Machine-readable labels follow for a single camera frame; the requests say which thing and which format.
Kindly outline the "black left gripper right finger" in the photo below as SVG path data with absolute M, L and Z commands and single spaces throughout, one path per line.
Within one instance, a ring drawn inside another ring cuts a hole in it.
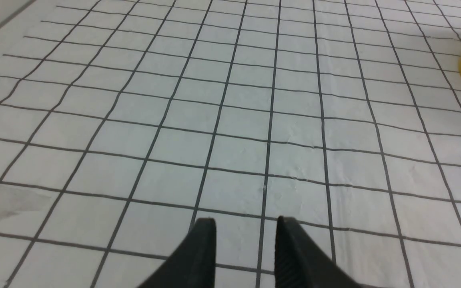
M 275 234 L 276 288 L 360 288 L 293 217 L 280 216 Z

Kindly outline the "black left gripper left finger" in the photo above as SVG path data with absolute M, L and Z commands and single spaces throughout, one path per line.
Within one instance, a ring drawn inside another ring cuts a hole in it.
M 216 270 L 216 222 L 199 218 L 181 244 L 140 288 L 213 288 Z

